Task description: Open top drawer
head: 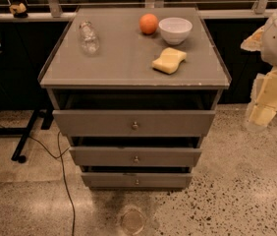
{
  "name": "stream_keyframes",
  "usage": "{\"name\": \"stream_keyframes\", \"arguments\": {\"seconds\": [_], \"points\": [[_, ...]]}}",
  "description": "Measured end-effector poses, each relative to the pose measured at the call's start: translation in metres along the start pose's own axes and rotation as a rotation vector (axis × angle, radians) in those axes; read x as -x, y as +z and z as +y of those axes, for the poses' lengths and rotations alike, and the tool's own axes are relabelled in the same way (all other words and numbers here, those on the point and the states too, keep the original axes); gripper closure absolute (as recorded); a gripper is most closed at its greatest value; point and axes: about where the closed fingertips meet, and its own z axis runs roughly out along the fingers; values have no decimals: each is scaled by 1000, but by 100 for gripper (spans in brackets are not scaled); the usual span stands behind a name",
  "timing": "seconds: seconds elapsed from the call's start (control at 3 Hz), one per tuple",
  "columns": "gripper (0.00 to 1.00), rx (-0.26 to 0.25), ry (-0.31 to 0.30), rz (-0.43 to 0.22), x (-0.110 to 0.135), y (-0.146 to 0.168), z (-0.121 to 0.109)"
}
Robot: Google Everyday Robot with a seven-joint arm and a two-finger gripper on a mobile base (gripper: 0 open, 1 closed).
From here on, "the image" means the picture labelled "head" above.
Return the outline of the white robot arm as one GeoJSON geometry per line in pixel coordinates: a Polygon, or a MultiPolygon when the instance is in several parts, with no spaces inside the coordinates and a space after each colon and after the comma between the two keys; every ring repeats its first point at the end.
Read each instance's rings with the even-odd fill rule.
{"type": "Polygon", "coordinates": [[[246,114],[247,128],[261,131],[277,114],[277,9],[262,27],[242,42],[241,48],[259,51],[261,59],[272,66],[266,75],[258,74],[254,79],[246,114]]]}

